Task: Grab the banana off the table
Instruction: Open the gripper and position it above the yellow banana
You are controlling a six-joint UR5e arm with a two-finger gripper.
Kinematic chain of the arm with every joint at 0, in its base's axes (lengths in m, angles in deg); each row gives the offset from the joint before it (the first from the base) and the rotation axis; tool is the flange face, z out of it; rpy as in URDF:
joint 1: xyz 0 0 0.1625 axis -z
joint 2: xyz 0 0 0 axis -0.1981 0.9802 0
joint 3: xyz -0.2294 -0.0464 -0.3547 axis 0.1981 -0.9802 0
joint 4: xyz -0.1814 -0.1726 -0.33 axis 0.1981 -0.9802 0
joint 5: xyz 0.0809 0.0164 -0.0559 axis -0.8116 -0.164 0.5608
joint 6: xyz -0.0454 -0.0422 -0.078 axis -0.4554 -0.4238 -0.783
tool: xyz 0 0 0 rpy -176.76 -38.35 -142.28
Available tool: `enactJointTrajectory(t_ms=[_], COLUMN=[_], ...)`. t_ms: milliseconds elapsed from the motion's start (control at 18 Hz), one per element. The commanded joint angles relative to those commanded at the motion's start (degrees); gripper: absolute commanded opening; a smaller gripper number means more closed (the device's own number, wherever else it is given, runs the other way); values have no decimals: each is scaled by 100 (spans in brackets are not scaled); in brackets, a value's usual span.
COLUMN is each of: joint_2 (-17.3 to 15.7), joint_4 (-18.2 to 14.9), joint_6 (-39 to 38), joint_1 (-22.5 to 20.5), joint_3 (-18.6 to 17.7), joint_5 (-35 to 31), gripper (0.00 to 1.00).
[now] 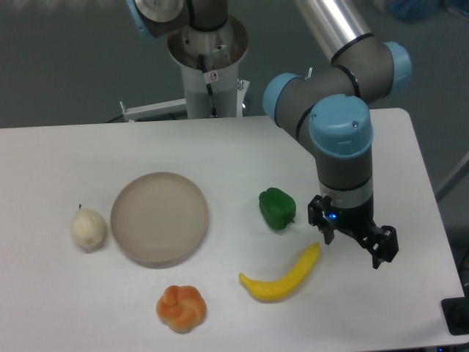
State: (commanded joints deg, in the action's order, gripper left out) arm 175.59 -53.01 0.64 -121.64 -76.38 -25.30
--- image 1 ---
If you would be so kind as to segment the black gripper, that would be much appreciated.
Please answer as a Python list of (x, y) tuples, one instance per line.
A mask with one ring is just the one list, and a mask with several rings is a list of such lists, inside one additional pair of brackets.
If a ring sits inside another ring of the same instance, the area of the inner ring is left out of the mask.
[(383, 262), (391, 263), (398, 253), (396, 229), (373, 220), (374, 197), (354, 208), (338, 208), (329, 196), (316, 195), (308, 204), (309, 224), (316, 227), (326, 245), (335, 238), (335, 230), (354, 238), (372, 256), (372, 267), (378, 269)]

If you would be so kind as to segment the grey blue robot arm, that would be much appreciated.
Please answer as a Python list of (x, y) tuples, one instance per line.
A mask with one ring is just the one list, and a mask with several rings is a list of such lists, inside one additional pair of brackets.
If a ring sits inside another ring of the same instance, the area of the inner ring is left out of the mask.
[[(412, 63), (398, 43), (379, 42), (351, 1), (297, 1), (296, 7), (330, 61), (308, 78), (284, 73), (266, 87), (267, 116), (314, 156), (320, 193), (308, 206), (309, 223), (325, 242), (341, 232), (372, 256), (392, 261), (396, 230), (374, 222), (369, 103), (405, 88)], [(180, 66), (185, 108), (192, 119), (232, 117), (238, 100), (237, 65), (248, 35), (226, 1), (129, 1), (139, 31), (166, 35)]]

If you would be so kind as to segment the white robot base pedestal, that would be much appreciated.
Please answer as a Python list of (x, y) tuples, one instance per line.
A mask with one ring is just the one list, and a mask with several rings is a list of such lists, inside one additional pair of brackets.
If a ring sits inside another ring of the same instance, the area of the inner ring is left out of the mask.
[(212, 32), (184, 26), (169, 32), (167, 46), (179, 65), (184, 97), (122, 109), (126, 121), (163, 120), (165, 117), (206, 119), (240, 117), (248, 81), (238, 76), (238, 65), (248, 49), (244, 25), (233, 16)]

